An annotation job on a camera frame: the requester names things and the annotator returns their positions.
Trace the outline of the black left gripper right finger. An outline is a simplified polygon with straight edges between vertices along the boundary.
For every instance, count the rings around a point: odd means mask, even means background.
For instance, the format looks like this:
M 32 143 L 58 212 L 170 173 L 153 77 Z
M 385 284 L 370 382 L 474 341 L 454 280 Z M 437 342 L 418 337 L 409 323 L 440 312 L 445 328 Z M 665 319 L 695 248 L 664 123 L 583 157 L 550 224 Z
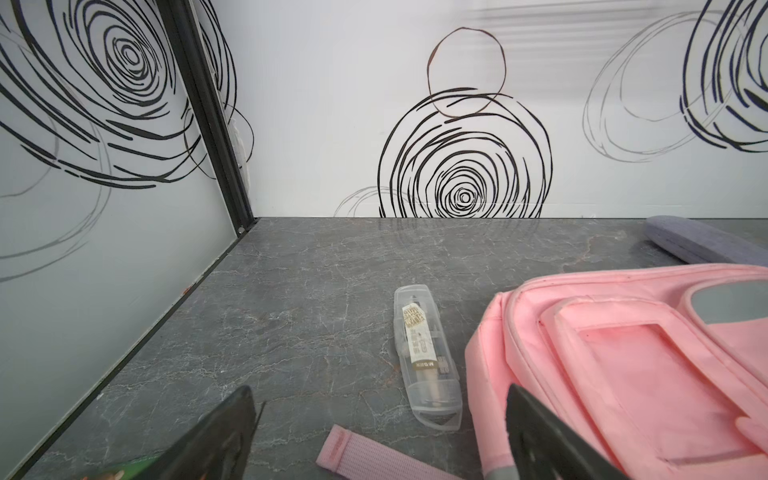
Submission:
M 598 453 L 525 388 L 509 387 L 506 430 L 522 479 L 624 479 Z

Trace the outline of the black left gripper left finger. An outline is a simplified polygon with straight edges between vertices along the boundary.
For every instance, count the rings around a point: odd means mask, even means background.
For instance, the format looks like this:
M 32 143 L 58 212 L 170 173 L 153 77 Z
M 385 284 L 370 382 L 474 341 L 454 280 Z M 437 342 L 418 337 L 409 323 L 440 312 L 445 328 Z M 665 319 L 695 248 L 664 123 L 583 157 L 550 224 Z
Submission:
M 139 479 L 241 479 L 258 425 L 252 389 L 241 386 L 148 467 Z

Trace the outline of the pink student backpack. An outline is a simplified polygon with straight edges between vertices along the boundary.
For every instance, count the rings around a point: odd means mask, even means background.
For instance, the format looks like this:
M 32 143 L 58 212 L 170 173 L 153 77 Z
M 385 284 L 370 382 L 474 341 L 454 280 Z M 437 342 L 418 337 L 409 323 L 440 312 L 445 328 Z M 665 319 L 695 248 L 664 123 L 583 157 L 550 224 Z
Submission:
M 526 389 L 634 479 L 767 475 L 767 271 L 699 264 L 539 277 L 498 293 L 466 350 L 486 478 L 514 476 Z

